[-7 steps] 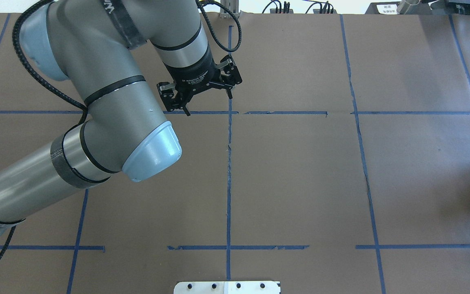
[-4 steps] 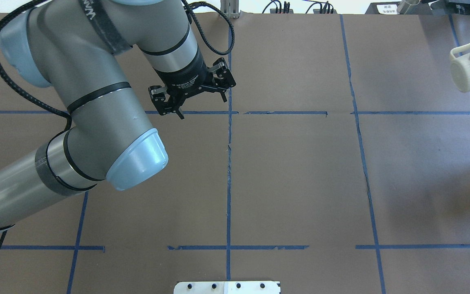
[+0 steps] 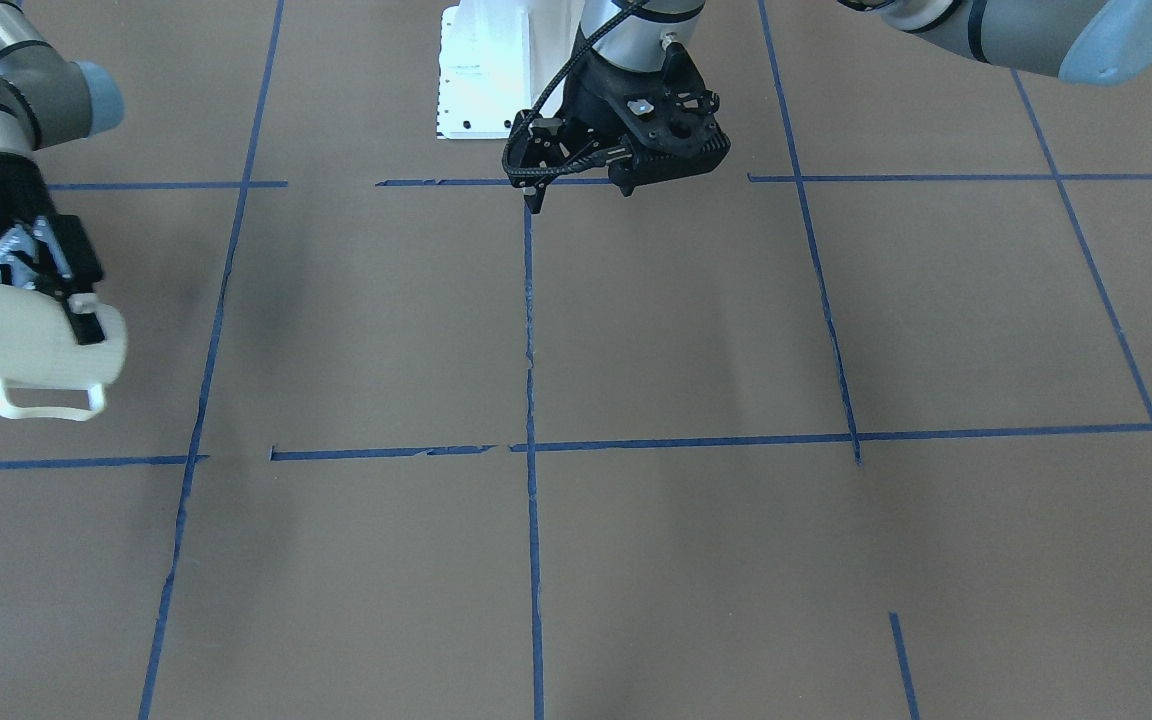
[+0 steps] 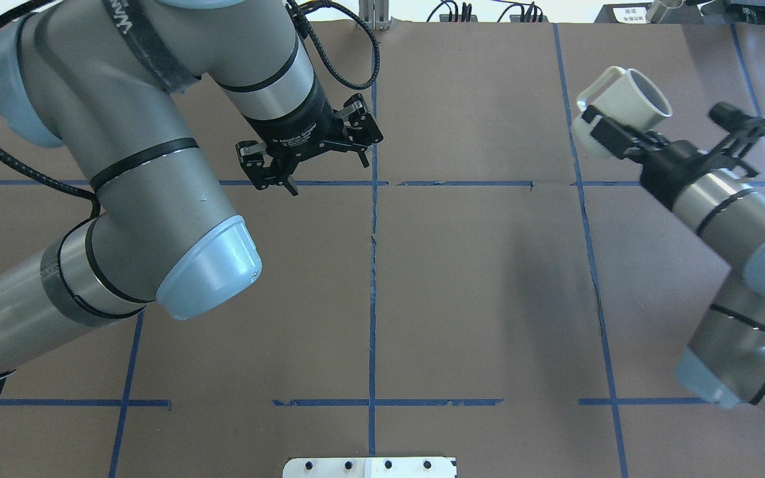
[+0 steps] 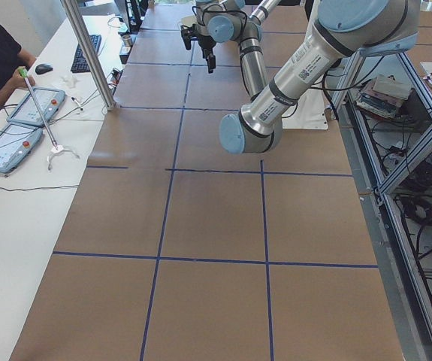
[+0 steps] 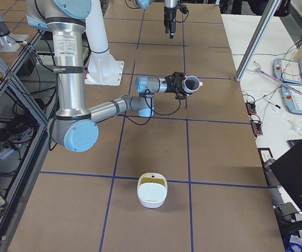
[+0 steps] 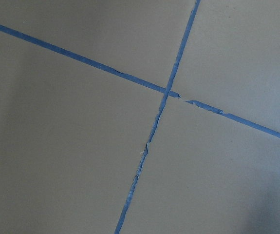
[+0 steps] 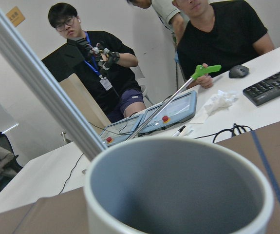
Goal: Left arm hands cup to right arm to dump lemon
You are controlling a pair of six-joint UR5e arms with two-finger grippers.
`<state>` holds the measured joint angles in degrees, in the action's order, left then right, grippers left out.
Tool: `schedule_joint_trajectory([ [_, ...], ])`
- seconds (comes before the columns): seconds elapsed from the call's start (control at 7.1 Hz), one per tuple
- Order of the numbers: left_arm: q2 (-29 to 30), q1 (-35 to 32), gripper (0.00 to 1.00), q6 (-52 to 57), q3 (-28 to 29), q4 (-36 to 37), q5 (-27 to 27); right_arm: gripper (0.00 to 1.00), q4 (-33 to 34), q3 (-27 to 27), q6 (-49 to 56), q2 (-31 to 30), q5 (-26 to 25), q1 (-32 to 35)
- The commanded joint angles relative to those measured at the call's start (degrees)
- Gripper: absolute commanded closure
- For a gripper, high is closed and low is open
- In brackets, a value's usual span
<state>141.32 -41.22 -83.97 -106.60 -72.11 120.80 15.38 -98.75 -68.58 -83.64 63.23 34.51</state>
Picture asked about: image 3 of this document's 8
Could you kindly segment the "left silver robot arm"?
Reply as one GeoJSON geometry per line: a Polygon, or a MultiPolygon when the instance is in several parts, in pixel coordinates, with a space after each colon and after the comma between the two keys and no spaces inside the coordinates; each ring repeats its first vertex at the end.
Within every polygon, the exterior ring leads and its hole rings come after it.
{"type": "MultiPolygon", "coordinates": [[[[703,176],[732,149],[689,50],[702,1],[588,1],[570,55],[511,120],[500,168],[539,213],[558,179],[596,168],[623,196],[703,176]]],[[[952,55],[1115,86],[1152,65],[1152,1],[847,1],[952,55]]]]}

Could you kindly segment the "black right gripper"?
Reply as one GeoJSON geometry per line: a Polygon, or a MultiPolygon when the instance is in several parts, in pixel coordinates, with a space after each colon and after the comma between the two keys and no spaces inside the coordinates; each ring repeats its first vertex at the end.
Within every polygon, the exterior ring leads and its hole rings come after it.
{"type": "Polygon", "coordinates": [[[104,270],[78,217],[54,215],[41,170],[26,156],[0,152],[0,285],[55,300],[79,346],[100,344],[94,286],[104,270]],[[23,225],[32,232],[10,232],[23,225]]]}

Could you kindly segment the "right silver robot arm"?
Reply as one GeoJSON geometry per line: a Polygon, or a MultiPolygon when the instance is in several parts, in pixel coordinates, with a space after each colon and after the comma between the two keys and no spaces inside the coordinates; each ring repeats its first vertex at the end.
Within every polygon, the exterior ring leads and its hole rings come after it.
{"type": "Polygon", "coordinates": [[[81,219],[52,200],[35,156],[108,132],[124,115],[108,70],[65,58],[17,1],[0,1],[0,285],[54,301],[79,346],[109,338],[94,293],[104,270],[81,219]]]}

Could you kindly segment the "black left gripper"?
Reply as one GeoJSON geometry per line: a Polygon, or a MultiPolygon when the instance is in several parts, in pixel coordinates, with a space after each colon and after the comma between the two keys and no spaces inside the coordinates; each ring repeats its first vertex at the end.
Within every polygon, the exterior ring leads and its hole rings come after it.
{"type": "Polygon", "coordinates": [[[547,187],[588,167],[632,167],[637,145],[628,103],[637,74],[608,60],[575,60],[562,78],[556,118],[518,111],[511,124],[511,185],[539,214],[547,187]]]}

